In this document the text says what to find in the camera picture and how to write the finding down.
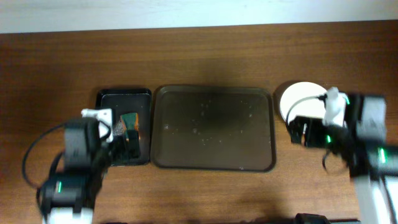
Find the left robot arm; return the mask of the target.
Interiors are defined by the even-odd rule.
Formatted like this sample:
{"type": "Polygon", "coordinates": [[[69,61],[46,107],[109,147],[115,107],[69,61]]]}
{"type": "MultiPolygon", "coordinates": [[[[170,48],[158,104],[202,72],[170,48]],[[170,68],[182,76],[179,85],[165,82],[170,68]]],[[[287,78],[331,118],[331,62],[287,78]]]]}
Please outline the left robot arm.
{"type": "Polygon", "coordinates": [[[108,168],[129,150],[139,150],[136,115],[115,126],[96,118],[68,121],[64,127],[65,149],[58,154],[48,179],[37,190],[44,223],[92,223],[96,197],[108,168]]]}

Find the orange green sponge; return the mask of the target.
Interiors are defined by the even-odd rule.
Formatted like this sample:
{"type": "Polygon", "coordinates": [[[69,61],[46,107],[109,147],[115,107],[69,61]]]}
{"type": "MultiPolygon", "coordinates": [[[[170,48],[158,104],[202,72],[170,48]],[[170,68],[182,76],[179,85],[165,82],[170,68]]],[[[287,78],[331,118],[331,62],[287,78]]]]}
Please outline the orange green sponge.
{"type": "Polygon", "coordinates": [[[136,139],[139,133],[138,113],[126,113],[121,115],[121,123],[126,141],[136,139]]]}

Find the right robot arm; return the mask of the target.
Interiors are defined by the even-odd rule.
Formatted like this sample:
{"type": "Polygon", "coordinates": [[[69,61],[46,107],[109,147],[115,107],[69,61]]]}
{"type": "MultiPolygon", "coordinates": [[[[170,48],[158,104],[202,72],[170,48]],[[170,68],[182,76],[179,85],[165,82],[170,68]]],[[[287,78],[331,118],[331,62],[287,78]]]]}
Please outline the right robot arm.
{"type": "Polygon", "coordinates": [[[385,98],[337,91],[314,99],[323,102],[325,115],[286,118],[292,143],[345,161],[362,223],[397,223],[397,146],[386,144],[385,98]]]}

